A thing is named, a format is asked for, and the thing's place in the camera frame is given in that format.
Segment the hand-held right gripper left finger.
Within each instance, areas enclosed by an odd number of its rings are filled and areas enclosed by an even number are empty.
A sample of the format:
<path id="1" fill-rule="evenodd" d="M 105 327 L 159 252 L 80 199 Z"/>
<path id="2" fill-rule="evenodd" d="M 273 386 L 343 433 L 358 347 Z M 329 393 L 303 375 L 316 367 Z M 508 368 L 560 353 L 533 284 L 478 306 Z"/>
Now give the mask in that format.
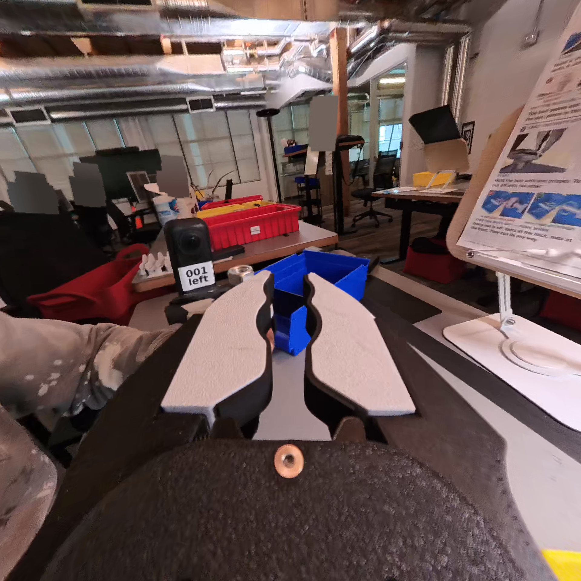
<path id="1" fill-rule="evenodd" d="M 215 300 L 202 316 L 161 402 L 164 412 L 240 427 L 272 398 L 274 275 L 262 270 Z"/>

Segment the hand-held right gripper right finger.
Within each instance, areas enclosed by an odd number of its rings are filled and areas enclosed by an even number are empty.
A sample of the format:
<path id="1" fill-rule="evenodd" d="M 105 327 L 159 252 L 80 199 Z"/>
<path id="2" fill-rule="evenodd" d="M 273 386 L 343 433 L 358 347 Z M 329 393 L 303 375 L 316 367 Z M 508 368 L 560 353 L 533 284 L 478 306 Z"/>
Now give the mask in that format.
<path id="1" fill-rule="evenodd" d="M 306 328 L 304 401 L 335 436 L 342 421 L 356 418 L 368 429 L 378 418 L 416 413 L 374 315 L 322 276 L 303 278 Z"/>

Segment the blue plastic bin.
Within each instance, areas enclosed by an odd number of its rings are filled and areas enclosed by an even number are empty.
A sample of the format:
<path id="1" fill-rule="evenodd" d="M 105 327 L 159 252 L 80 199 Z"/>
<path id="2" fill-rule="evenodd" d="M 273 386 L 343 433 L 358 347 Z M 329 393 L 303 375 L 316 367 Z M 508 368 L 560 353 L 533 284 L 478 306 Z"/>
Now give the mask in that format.
<path id="1" fill-rule="evenodd" d="M 305 249 L 265 270 L 274 276 L 275 348 L 292 356 L 301 353 L 311 337 L 306 329 L 307 307 L 303 295 L 303 278 L 317 274 L 356 300 L 364 296 L 369 260 L 341 254 Z"/>

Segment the large yellow plastic bin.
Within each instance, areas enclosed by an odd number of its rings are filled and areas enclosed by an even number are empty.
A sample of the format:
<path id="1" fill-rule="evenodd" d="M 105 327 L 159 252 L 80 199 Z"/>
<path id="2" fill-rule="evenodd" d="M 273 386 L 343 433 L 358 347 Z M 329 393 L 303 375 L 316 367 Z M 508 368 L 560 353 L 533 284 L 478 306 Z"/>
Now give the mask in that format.
<path id="1" fill-rule="evenodd" d="M 581 580 L 579 551 L 543 549 L 542 554 L 558 580 Z"/>

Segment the black flat mat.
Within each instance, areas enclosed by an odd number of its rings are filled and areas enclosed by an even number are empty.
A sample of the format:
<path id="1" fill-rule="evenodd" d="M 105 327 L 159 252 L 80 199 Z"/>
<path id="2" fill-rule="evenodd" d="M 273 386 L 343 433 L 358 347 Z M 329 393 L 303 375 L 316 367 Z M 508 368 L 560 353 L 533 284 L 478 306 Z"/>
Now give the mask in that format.
<path id="1" fill-rule="evenodd" d="M 415 324 L 441 314 L 441 309 L 395 287 L 379 278 L 369 277 L 361 299 L 367 309 L 389 309 L 404 321 Z"/>

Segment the red tote bag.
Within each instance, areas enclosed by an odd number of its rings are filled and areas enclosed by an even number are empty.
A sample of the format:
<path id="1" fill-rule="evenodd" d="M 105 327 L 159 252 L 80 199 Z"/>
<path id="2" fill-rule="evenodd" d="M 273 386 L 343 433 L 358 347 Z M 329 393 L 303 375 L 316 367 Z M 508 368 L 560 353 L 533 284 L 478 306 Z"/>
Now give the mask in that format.
<path id="1" fill-rule="evenodd" d="M 125 325 L 136 305 L 150 298 L 150 294 L 133 288 L 142 256 L 148 253 L 146 245 L 133 244 L 118 252 L 114 260 L 52 291 L 28 297 L 27 303 L 46 319 L 72 323 L 104 319 Z"/>

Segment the dark red ottoman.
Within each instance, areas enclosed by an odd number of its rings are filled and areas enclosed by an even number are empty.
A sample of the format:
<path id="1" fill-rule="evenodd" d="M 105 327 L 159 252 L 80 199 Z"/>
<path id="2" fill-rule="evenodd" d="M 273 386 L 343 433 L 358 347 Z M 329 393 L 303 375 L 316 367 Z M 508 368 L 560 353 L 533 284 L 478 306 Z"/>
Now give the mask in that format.
<path id="1" fill-rule="evenodd" d="M 444 239 L 415 238 L 406 254 L 403 273 L 440 284 L 460 280 L 466 264 L 455 258 L 447 249 Z"/>
<path id="2" fill-rule="evenodd" d="M 550 290 L 540 316 L 554 321 L 580 320 L 580 299 Z"/>

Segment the black utility cart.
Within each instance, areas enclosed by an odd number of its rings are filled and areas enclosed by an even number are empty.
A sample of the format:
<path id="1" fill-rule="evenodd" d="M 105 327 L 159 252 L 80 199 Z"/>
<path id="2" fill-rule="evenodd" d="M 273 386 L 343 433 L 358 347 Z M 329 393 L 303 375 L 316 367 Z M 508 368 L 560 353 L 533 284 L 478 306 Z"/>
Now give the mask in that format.
<path id="1" fill-rule="evenodd" d="M 319 226 L 323 223 L 321 186 L 316 177 L 297 176 L 294 178 L 301 207 L 302 221 Z"/>

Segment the large black screen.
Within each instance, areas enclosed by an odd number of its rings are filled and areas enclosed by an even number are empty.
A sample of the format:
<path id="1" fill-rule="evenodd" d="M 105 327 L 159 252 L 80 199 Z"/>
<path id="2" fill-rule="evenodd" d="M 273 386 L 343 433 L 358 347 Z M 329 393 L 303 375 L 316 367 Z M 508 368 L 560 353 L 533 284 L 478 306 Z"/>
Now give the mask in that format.
<path id="1" fill-rule="evenodd" d="M 1 212 L 1 299 L 12 316 L 40 318 L 29 296 L 51 291 L 109 261 L 69 218 Z"/>

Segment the wooden top desk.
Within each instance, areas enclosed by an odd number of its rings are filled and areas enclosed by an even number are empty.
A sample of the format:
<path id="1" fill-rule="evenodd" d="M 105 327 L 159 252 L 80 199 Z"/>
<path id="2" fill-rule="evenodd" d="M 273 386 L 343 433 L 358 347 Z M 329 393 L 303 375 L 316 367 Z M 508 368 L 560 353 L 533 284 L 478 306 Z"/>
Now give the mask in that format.
<path id="1" fill-rule="evenodd" d="M 423 213 L 440 216 L 440 226 L 436 238 L 445 240 L 447 229 L 465 191 L 453 188 L 451 191 L 435 189 L 409 190 L 403 193 L 395 193 L 388 190 L 375 191 L 373 198 L 384 199 L 384 205 L 388 209 L 402 212 L 399 255 L 397 258 L 384 258 L 382 265 L 405 261 L 410 245 L 411 221 L 413 213 Z"/>

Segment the small yellow bin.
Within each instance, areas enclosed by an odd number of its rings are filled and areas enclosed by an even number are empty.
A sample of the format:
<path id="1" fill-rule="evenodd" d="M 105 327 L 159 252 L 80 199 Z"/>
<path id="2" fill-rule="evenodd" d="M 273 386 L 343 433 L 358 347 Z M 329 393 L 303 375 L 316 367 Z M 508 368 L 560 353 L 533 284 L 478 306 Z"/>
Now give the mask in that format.
<path id="1" fill-rule="evenodd" d="M 417 172 L 412 177 L 412 185 L 416 188 L 444 187 L 451 184 L 456 177 L 454 171 Z"/>

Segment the printed instruction sheet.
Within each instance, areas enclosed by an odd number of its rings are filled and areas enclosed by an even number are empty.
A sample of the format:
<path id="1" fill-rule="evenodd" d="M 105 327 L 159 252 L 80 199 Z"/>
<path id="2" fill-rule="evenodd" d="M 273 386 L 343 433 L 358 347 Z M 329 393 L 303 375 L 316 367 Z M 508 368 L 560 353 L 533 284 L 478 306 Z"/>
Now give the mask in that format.
<path id="1" fill-rule="evenodd" d="M 522 107 L 458 244 L 580 254 L 580 13 Z"/>

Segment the small wooden board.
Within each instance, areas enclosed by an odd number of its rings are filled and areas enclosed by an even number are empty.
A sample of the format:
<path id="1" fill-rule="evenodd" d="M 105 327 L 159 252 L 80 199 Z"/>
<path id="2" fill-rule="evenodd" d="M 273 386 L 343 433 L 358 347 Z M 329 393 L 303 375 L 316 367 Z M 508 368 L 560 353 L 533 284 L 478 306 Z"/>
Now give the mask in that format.
<path id="1" fill-rule="evenodd" d="M 469 170 L 468 145 L 462 138 L 425 143 L 423 147 L 426 170 L 431 173 Z"/>

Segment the black flag panel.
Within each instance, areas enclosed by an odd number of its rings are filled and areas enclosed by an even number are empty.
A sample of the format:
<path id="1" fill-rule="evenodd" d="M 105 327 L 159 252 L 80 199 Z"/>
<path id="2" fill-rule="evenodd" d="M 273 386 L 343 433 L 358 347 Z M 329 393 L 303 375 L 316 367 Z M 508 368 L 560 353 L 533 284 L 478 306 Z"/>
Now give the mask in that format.
<path id="1" fill-rule="evenodd" d="M 415 113 L 409 118 L 409 123 L 424 145 L 461 138 L 456 120 L 449 105 Z"/>

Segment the wooden support post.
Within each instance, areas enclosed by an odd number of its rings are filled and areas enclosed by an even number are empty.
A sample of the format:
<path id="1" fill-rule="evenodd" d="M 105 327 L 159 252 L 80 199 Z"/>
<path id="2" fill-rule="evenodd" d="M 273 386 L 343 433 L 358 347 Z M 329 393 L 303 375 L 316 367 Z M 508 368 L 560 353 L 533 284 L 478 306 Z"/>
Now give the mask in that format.
<path id="1" fill-rule="evenodd" d="M 336 27 L 330 34 L 330 56 L 332 62 L 332 92 L 338 96 L 338 115 L 336 123 L 337 135 L 349 133 L 349 117 L 347 107 L 347 30 Z M 350 214 L 350 189 L 349 178 L 349 151 L 340 152 L 341 171 L 340 199 L 343 207 L 343 217 Z"/>

